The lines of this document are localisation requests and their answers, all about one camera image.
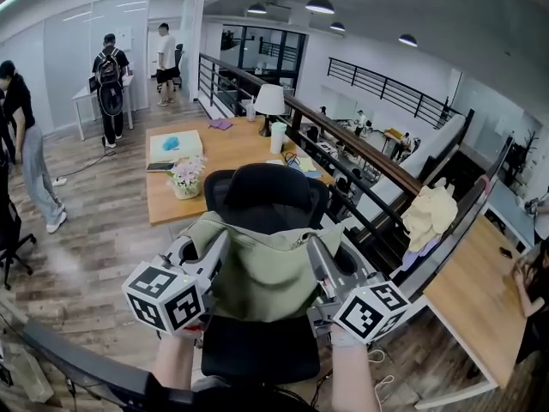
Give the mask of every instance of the table lamp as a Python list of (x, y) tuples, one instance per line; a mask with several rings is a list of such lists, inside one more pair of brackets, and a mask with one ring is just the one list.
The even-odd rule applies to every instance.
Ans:
[(256, 112), (265, 115), (265, 125), (259, 131), (259, 135), (269, 137), (271, 135), (271, 130), (268, 127), (269, 114), (279, 115), (284, 114), (286, 111), (284, 90), (282, 87), (275, 86), (274, 84), (263, 84), (259, 89), (259, 95), (257, 96), (254, 108), (256, 109)]

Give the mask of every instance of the forearm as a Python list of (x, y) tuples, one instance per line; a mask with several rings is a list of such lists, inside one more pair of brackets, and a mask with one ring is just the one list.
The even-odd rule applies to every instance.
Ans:
[(524, 313), (525, 318), (529, 318), (533, 314), (537, 313), (541, 308), (543, 308), (543, 305), (545, 305), (545, 302), (541, 298), (538, 298), (532, 302), (523, 283), (517, 284), (516, 288), (518, 289), (518, 295), (521, 299), (522, 312)]
[(344, 348), (334, 346), (332, 361), (334, 368), (332, 407), (334, 411), (379, 412), (371, 380), (368, 348), (359, 342)]
[(190, 391), (194, 352), (194, 339), (163, 336), (153, 375), (165, 387)]
[(22, 113), (15, 115), (15, 123), (17, 124), (15, 151), (20, 153), (23, 150), (23, 143), (25, 142), (25, 116)]

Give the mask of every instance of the potted plant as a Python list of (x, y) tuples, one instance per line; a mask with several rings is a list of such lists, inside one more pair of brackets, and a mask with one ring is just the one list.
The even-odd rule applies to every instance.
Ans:
[(204, 161), (202, 157), (191, 157), (176, 163), (166, 172), (170, 177), (169, 184), (179, 200), (187, 200), (200, 194), (198, 176), (204, 171)]

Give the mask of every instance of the white lampshade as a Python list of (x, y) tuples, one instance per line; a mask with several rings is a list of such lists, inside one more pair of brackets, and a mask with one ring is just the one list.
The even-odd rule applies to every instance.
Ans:
[(254, 108), (256, 112), (263, 114), (284, 114), (286, 106), (282, 87), (274, 84), (263, 84), (259, 89)]

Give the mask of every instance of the computer monitor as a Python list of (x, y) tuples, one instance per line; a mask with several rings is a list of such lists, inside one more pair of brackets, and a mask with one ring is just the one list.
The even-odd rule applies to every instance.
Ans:
[(165, 388), (152, 373), (79, 347), (32, 319), (22, 337), (76, 385), (122, 409), (191, 410), (191, 391)]

